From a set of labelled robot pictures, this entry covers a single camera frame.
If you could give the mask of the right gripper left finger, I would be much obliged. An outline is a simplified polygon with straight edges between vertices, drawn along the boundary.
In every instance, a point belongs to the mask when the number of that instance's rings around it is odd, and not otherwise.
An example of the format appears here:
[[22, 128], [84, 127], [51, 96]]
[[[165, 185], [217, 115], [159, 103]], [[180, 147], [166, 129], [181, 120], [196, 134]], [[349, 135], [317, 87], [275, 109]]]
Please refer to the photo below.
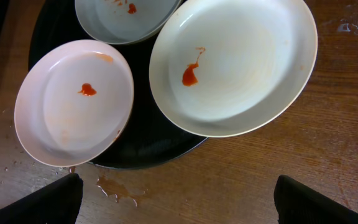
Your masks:
[[83, 198], [83, 180], [76, 173], [0, 209], [0, 223], [75, 223]]

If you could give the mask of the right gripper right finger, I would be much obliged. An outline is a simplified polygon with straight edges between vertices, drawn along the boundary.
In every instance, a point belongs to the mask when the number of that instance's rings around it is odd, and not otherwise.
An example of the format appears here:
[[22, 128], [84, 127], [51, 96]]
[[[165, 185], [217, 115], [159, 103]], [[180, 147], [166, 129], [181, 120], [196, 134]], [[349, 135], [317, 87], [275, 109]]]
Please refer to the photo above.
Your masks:
[[358, 224], [358, 213], [287, 175], [278, 177], [273, 198], [279, 224]]

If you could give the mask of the white plate with sauce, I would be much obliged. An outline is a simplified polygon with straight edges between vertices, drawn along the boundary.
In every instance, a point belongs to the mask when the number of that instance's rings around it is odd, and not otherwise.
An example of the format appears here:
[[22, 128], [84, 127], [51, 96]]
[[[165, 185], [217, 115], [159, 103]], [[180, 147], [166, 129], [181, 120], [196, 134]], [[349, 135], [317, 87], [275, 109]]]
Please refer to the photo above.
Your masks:
[[96, 40], [75, 40], [43, 56], [17, 94], [14, 125], [35, 160], [54, 167], [88, 162], [122, 134], [134, 104], [127, 60]]

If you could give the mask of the cream plate with sauce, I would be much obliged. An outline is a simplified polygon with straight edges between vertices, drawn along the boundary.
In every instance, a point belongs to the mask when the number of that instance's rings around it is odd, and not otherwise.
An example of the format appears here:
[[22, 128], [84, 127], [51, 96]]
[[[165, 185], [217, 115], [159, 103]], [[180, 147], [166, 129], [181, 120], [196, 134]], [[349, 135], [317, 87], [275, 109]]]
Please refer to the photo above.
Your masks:
[[179, 128], [237, 136], [298, 98], [317, 52], [316, 23], [304, 0], [186, 1], [154, 44], [150, 88]]

